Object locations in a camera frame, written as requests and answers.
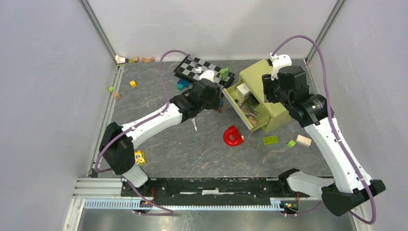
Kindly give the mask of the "small silver white tube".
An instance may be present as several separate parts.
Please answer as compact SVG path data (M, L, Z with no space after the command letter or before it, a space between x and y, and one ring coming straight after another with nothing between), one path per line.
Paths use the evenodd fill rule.
M192 124L193 124L193 126L194 126L195 131L198 131L195 118L193 118L193 119L191 120L191 122L192 122Z

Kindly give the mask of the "white cube box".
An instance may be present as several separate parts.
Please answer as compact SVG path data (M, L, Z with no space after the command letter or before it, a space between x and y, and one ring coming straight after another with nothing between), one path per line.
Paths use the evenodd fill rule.
M252 94L250 89L245 83L241 83L240 85L237 86L236 93L238 96L237 99L240 101L247 99Z

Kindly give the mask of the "green drawer cabinet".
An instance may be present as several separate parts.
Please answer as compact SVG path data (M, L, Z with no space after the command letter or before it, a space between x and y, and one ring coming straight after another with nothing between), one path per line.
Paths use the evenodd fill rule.
M234 111L250 131L255 131L259 128L265 133L269 133L280 126L288 123L292 118L289 112L280 103L265 103L262 75L270 74L272 66L268 65L265 59L262 59L239 73L238 83L222 90L226 100L231 104ZM259 105L255 107L259 117L256 118L257 124L253 125L249 118L246 117L244 111L238 106L236 101L243 101L243 97L237 90L238 86L244 83L252 95L257 99Z

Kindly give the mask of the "clear plastic wrapper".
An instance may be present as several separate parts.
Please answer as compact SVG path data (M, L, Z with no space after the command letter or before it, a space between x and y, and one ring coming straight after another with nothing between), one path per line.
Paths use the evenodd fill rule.
M253 96L250 95L247 99L243 101L239 101L235 99L235 102L244 113L246 117L253 116L253 117L260 117L260 113L257 111L257 107L259 106L258 100Z

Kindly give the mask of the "foundation bottle with grey cap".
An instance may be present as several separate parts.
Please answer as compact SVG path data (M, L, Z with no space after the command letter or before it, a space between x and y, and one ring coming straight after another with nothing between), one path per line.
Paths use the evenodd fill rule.
M248 118L248 120L250 121L250 123L251 123L253 126L255 126L255 125L258 124L258 121L257 121L256 117L248 116L247 118Z

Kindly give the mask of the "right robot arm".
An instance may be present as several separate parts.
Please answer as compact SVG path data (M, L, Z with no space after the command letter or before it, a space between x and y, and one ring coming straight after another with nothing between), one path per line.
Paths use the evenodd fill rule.
M381 180L374 180L359 164L342 136L328 100L309 92L306 73L299 66L281 68L274 77L261 77L265 102L280 103L305 129L328 164L333 179L311 176L292 168L279 175L278 191L283 196L305 193L321 200L335 216L385 191Z

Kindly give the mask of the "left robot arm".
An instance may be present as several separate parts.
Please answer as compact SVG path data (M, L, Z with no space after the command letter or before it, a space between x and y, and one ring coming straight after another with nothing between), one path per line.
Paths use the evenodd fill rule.
M151 191L151 183L148 175L136 163L135 149L157 133L195 118L202 110L219 109L221 95L218 84L202 79L141 119L122 125L112 122L103 134L95 164L105 159L110 170L133 185L134 192L146 196Z

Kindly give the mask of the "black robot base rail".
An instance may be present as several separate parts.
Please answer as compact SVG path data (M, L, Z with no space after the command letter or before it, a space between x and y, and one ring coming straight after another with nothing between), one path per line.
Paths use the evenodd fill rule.
M271 198L307 197L278 178L155 178L139 189L158 205L268 205Z

